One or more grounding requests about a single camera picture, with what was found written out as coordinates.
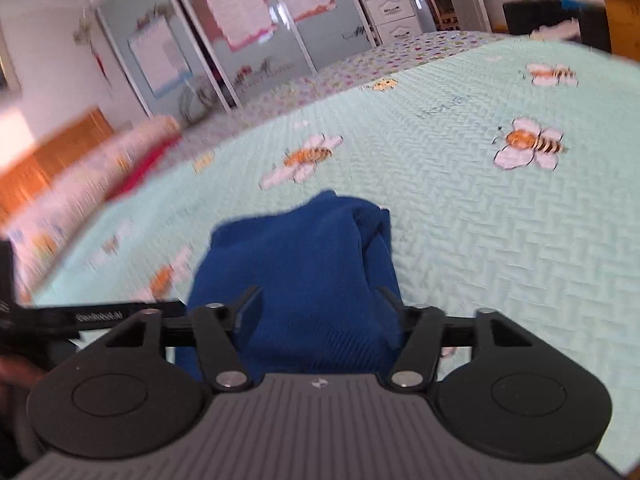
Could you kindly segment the red cloth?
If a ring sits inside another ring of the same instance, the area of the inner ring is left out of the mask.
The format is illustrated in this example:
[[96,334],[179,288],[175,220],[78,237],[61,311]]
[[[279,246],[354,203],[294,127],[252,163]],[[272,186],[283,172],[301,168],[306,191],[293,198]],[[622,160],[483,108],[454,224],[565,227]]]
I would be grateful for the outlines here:
[[122,183],[111,190],[105,200],[107,202],[116,200],[116,198],[127,195],[141,186],[144,180],[149,177],[150,172],[160,163],[166,152],[176,145],[181,138],[182,134],[176,133],[155,143],[152,148],[144,154],[142,159],[134,164],[134,169],[126,175]]

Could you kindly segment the mint quilted bee bedspread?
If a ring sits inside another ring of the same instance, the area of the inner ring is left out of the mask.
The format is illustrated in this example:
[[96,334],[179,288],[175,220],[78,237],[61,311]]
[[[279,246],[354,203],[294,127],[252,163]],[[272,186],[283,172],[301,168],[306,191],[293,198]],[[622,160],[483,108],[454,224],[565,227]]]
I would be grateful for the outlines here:
[[569,42],[421,40],[289,84],[188,130],[140,188],[104,205],[37,306],[186,299],[213,229],[324,190],[390,211],[410,304],[494,308],[597,375],[601,454],[639,459],[639,66]]

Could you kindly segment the mirrored wardrobe with posters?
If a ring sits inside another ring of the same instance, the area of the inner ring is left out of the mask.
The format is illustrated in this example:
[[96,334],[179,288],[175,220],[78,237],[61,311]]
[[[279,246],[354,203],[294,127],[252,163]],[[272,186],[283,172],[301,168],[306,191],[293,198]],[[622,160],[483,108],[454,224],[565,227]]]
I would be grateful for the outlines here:
[[145,113],[184,124],[373,46],[358,0],[101,0],[96,12]]

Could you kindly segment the rolled cream floral quilt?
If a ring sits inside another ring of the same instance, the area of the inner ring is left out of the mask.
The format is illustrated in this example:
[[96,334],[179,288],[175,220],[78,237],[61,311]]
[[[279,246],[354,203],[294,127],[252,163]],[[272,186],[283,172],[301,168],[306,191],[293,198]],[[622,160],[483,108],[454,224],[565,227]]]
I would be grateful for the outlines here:
[[170,116],[155,116],[89,151],[53,179],[50,188],[1,228],[12,243],[16,296],[29,302],[64,249],[142,158],[180,133]]

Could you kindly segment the wooden headboard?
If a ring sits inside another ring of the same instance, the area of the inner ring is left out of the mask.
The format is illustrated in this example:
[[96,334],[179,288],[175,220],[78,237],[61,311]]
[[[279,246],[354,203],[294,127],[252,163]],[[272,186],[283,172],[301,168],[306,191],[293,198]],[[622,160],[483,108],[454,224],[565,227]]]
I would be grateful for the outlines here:
[[59,128],[1,171],[1,224],[47,191],[56,176],[110,140],[115,130],[95,107]]

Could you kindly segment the blue knit sweater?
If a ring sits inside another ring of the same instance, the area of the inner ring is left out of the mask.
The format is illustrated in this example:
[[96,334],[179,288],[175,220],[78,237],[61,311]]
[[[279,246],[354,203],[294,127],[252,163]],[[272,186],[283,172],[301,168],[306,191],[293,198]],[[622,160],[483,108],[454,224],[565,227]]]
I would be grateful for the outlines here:
[[393,368],[404,336],[380,293],[400,295],[388,210],[324,191],[282,214],[223,224],[186,306],[231,304],[252,286],[262,314],[238,355],[253,378]]

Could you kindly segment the wooden yellow cabinet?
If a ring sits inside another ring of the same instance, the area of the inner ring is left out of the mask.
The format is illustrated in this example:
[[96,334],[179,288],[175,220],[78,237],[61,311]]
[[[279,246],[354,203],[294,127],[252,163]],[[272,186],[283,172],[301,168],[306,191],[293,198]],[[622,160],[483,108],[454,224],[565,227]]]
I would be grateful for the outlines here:
[[612,53],[640,60],[640,0],[604,0]]

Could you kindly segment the white drawer cabinet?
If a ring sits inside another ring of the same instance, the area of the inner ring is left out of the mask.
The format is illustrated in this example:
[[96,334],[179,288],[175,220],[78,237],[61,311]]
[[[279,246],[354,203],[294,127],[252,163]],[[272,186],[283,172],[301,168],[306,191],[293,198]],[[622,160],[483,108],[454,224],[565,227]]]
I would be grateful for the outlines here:
[[412,0],[363,0],[380,46],[422,34]]

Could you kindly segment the black chair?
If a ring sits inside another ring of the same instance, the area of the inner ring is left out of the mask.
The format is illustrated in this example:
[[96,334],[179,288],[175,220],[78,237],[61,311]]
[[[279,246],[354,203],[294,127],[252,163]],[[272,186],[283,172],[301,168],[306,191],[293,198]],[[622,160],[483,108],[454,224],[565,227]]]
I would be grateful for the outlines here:
[[576,20],[579,41],[587,47],[611,53],[610,28],[603,4],[577,0],[521,0],[503,3],[506,28],[512,36],[529,35],[544,27]]

